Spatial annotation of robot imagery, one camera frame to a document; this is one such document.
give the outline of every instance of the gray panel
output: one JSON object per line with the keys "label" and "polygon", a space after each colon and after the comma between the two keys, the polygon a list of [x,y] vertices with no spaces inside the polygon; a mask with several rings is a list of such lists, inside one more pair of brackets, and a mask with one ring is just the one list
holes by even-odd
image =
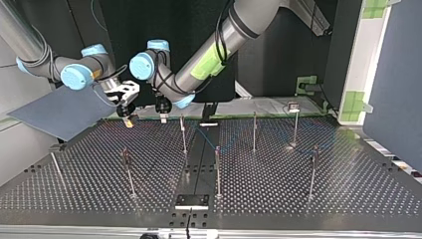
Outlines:
{"label": "gray panel", "polygon": [[363,130],[422,171],[422,1],[394,4],[378,62]]}
{"label": "gray panel", "polygon": [[338,0],[326,63],[323,89],[329,102],[340,107],[362,0]]}
{"label": "gray panel", "polygon": [[[96,91],[104,99],[100,86]],[[106,105],[92,88],[72,91],[60,87],[8,115],[62,140],[69,141],[98,120],[106,118],[115,108]]]}
{"label": "gray panel", "polygon": [[[223,197],[211,210],[191,213],[195,228],[421,232],[422,186],[332,121],[300,119],[298,148],[288,150],[294,120],[259,119],[254,154],[253,121],[222,120]],[[195,124],[186,126],[190,146]],[[316,143],[320,165],[308,201]],[[125,146],[135,158],[136,200],[119,162]],[[178,120],[140,121],[134,128],[109,121],[58,159],[66,186],[52,162],[36,165],[27,179],[1,188],[0,223],[165,228],[183,227],[188,218],[172,213],[186,160]]]}

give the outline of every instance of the metal rod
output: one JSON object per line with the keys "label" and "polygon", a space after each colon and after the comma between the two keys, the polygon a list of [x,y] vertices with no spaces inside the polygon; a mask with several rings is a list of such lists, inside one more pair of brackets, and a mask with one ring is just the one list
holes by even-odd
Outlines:
{"label": "metal rod", "polygon": [[24,61],[37,61],[43,55],[43,43],[37,32],[11,0],[0,0],[0,36]]}
{"label": "metal rod", "polygon": [[313,155],[313,176],[311,178],[310,197],[308,199],[309,202],[311,202],[311,200],[313,199],[314,183],[315,183],[315,178],[316,178],[316,172],[317,172],[318,163],[319,163],[319,149],[318,149],[318,146],[315,145],[315,147],[314,147],[314,155]]}
{"label": "metal rod", "polygon": [[257,151],[257,113],[254,112],[254,152]]}
{"label": "metal rod", "polygon": [[130,181],[130,188],[131,188],[131,191],[132,191],[132,197],[136,197],[137,195],[136,195],[136,192],[134,191],[133,179],[131,177],[130,169],[127,170],[127,175],[129,177],[129,181]]}
{"label": "metal rod", "polygon": [[62,179],[63,183],[65,183],[65,178],[63,177],[62,170],[59,167],[59,163],[57,162],[56,156],[54,155],[53,152],[50,152],[50,155],[53,158],[54,165],[56,166],[56,170],[59,173],[60,178]]}
{"label": "metal rod", "polygon": [[184,127],[184,116],[183,115],[180,117],[180,129],[182,130],[182,135],[183,135],[183,152],[186,154],[187,153],[186,130],[185,130],[185,127]]}
{"label": "metal rod", "polygon": [[310,197],[309,197],[308,201],[311,201],[313,199],[315,178],[316,178],[316,165],[315,165],[315,163],[313,163],[313,176],[311,178]]}
{"label": "metal rod", "polygon": [[217,167],[217,197],[221,197],[221,184],[220,184],[220,146],[215,148],[215,164]]}
{"label": "metal rod", "polygon": [[293,146],[296,146],[296,140],[298,136],[298,122],[299,122],[299,111],[296,112],[296,119],[295,119],[295,134],[293,135]]}

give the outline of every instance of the black cable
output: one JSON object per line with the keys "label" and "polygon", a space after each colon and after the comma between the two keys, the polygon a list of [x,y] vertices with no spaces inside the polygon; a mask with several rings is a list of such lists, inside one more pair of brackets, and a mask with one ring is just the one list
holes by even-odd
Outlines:
{"label": "black cable", "polygon": [[[189,95],[194,94],[194,93],[185,92],[182,89],[180,89],[180,87],[176,84],[175,81],[174,81],[174,86],[178,90],[176,90],[176,89],[172,88],[170,85],[168,85],[167,80],[170,79],[174,74],[173,73],[170,73],[168,76],[166,76],[165,78],[163,78],[162,75],[161,75],[161,72],[159,71],[159,56],[161,55],[163,57],[163,62],[164,63],[167,62],[167,56],[165,55],[165,53],[163,51],[158,51],[158,52],[153,51],[153,52],[156,54],[157,57],[155,58],[155,61],[154,61],[154,65],[156,67],[155,67],[155,70],[154,70],[154,73],[153,73],[154,79],[152,81],[152,87],[156,91],[159,91],[159,89],[161,89],[161,87],[165,85],[168,89],[170,89],[171,91],[173,91],[173,92],[175,92],[177,94],[180,94],[180,95],[189,96]],[[156,85],[157,76],[159,76],[159,78],[161,79],[161,83],[158,86]]]}
{"label": "black cable", "polygon": [[[314,7],[313,7],[313,14],[311,17],[311,46],[312,46],[312,53],[313,53],[313,71],[314,73],[316,73],[316,54],[315,54],[315,46],[314,46],[314,19],[316,16],[316,10],[317,10],[317,3],[314,3]],[[332,110],[334,111],[335,115],[338,117],[338,112],[336,111],[336,109],[334,108],[333,104],[329,101],[328,97],[325,94],[325,91],[323,90],[323,87],[321,84],[318,84],[320,87],[320,90],[323,94],[323,97],[325,98],[325,100],[328,102],[328,105],[331,106]]]}
{"label": "black cable", "polygon": [[[227,60],[228,60],[227,45],[226,45],[226,40],[224,39],[222,18],[223,18],[224,13],[228,11],[231,2],[232,0],[226,1],[226,4],[224,5],[223,10],[218,16],[217,25],[215,29],[215,43],[216,43],[215,46],[216,46],[218,58],[220,59],[222,66],[226,66]],[[221,46],[223,47],[223,53],[221,53],[220,42],[221,42]]]}
{"label": "black cable", "polygon": [[16,67],[16,66],[18,66],[18,64],[0,66],[0,68],[9,68],[9,67]]}
{"label": "black cable", "polygon": [[190,216],[192,214],[192,209],[190,209],[189,212],[189,217],[187,218],[187,223],[186,223],[186,238],[190,239],[190,232],[189,232],[189,224],[190,224]]}

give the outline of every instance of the metal bracket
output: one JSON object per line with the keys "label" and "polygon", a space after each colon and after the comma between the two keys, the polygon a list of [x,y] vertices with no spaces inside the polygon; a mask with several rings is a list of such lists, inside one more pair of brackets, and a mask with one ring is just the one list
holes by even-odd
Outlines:
{"label": "metal bracket", "polygon": [[388,0],[387,6],[391,6],[391,5],[399,3],[399,2],[401,2],[401,0]]}
{"label": "metal bracket", "polygon": [[242,100],[249,100],[252,98],[252,94],[250,94],[238,81],[235,81],[235,90],[237,95],[241,97]]}
{"label": "metal bracket", "polygon": [[208,210],[209,195],[178,195],[176,210]]}
{"label": "metal bracket", "polygon": [[373,112],[373,106],[370,105],[370,104],[368,104],[368,103],[363,103],[363,111],[365,113],[372,114],[372,112]]}
{"label": "metal bracket", "polygon": [[314,15],[312,30],[317,36],[321,36],[328,30],[329,23],[318,6],[313,14],[315,4],[314,0],[282,0],[280,7],[292,10],[309,28]]}

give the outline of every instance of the gray tube arm segment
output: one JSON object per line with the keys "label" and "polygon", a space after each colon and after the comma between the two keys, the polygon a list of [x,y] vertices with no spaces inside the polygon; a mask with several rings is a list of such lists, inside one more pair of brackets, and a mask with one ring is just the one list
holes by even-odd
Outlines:
{"label": "gray tube arm segment", "polygon": [[[229,17],[223,23],[223,38],[225,39],[228,55],[235,54],[248,40],[255,39],[264,33],[273,22],[280,7],[292,10],[308,26],[311,25],[313,9],[315,7],[315,23],[313,31],[322,35],[329,24],[314,0],[236,0],[229,11]],[[193,92],[212,74],[205,78],[199,74],[204,58],[210,57],[210,51],[216,48],[215,33],[213,33],[194,56],[176,74],[174,80],[168,84],[173,89],[180,88],[183,92]],[[166,86],[160,88],[172,102],[176,103],[186,98],[186,95],[177,93]]]}
{"label": "gray tube arm segment", "polygon": [[[62,69],[70,64],[80,64],[88,67],[93,73],[101,71],[98,77],[108,76],[114,73],[114,65],[111,62],[108,54],[98,54],[89,57],[84,57],[79,60],[58,57],[55,60],[54,77],[56,80],[60,79],[60,73]],[[50,59],[48,59],[43,65],[37,68],[26,68],[28,72],[38,77],[50,78]]]}
{"label": "gray tube arm segment", "polygon": [[[223,38],[227,45],[228,55],[232,56],[249,39],[256,38],[267,30],[276,17],[280,4],[281,0],[237,0],[230,10],[230,16],[223,23]],[[175,88],[175,85],[177,85],[184,92],[196,90],[209,75],[198,79],[197,75],[192,73],[195,70],[201,71],[198,65],[201,64],[204,56],[209,56],[209,51],[213,51],[215,45],[215,33],[213,33],[177,73],[175,80],[170,82],[172,87]],[[165,87],[160,91],[174,103],[186,98],[186,95],[176,93]]]}

